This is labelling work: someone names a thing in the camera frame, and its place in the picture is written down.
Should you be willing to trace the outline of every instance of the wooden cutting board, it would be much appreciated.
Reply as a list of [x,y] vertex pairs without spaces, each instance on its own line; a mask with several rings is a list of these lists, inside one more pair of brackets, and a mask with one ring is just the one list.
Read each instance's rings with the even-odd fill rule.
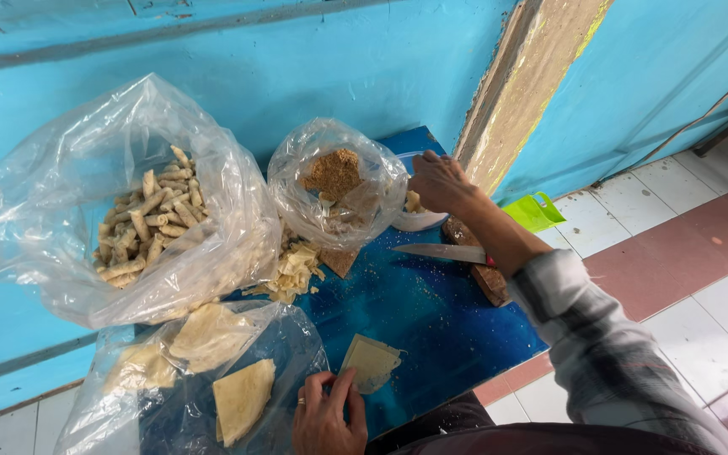
[[[482,246],[471,230],[454,216],[442,224],[442,231],[453,244],[466,246]],[[472,264],[471,275],[476,279],[484,296],[496,307],[503,307],[511,303],[511,296],[507,293],[507,282],[499,270],[483,264]]]

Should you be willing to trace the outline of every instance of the clear plastic bag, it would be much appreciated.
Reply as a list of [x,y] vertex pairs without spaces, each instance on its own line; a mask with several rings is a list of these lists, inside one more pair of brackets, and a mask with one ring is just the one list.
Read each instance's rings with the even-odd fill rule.
[[[174,158],[171,144],[196,160],[210,215],[118,289],[92,265],[97,222]],[[81,326],[167,321],[271,279],[280,234],[251,154],[155,74],[50,121],[0,161],[0,282],[37,284],[50,312]]]
[[[217,344],[223,349],[212,350],[224,355],[222,361],[205,372],[192,373],[190,361],[171,354],[177,336],[184,333],[185,319],[169,321],[138,335],[134,326],[100,330],[91,371],[78,392],[54,453],[292,452],[291,428],[298,389],[307,376],[329,369],[316,327],[301,309],[281,302],[246,300],[220,306],[236,315],[210,317],[208,324],[199,327],[207,333],[220,333],[218,338],[224,340]],[[245,324],[238,324],[238,318]],[[233,336],[242,338],[242,346],[226,341]],[[209,346],[196,351],[204,349],[210,351]],[[152,356],[136,354],[144,351]],[[217,441],[212,384],[262,359],[274,362],[271,398],[248,433],[225,449]]]
[[[321,156],[346,148],[359,156],[362,183],[339,202],[329,222],[317,195],[300,183]],[[329,249],[356,250],[383,233],[404,206],[409,175],[388,148],[332,118],[315,118],[291,131],[268,163],[268,188],[282,218],[300,236]],[[360,225],[346,222],[360,221]]]

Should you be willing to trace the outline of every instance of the tiled floor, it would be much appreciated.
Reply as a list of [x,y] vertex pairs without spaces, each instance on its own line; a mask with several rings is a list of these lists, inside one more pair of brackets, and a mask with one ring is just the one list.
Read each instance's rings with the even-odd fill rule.
[[[657,339],[693,401],[728,428],[728,140],[555,201],[538,236],[578,253],[593,280]],[[544,353],[475,389],[494,422],[568,422]]]
[[52,455],[78,387],[0,417],[0,454]]

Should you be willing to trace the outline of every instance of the person's left hand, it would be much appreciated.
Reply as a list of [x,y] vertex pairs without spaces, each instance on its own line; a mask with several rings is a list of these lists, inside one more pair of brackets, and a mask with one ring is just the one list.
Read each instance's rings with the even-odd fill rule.
[[[331,372],[318,372],[305,380],[298,398],[291,442],[298,455],[360,455],[367,446],[367,421],[364,398],[353,384],[355,368],[348,368],[337,377]],[[332,385],[330,395],[323,385]],[[345,422],[344,408],[350,423]]]

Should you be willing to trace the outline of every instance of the finger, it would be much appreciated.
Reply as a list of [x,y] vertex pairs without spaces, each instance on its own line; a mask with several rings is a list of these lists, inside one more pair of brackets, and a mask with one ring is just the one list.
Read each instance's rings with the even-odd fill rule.
[[423,172],[423,169],[426,168],[426,165],[429,162],[426,160],[423,160],[423,155],[415,155],[412,157],[412,167],[415,170],[415,175],[417,175],[419,172]]
[[337,411],[339,415],[343,415],[347,391],[353,384],[354,376],[356,376],[356,368],[350,367],[341,373],[341,376],[333,383],[333,389],[330,391],[330,409]]
[[[300,387],[297,392],[297,399],[305,398],[305,387]],[[305,405],[301,405],[297,403],[297,410],[294,412],[294,428],[297,428],[297,425],[302,421],[302,418],[305,417]]]
[[450,168],[451,172],[454,173],[454,177],[457,178],[457,180],[468,183],[468,178],[465,176],[465,171],[463,171],[462,166],[460,166],[460,162],[456,160],[450,160],[447,161],[446,164],[448,164],[448,167]]
[[310,413],[322,402],[322,386],[333,384],[336,375],[331,372],[318,372],[305,379],[305,411]]
[[355,385],[347,392],[347,413],[350,416],[350,431],[366,441],[367,417],[364,415],[364,398]]
[[440,160],[440,157],[434,153],[434,150],[426,150],[423,152],[423,160],[426,160],[429,163],[436,163]]

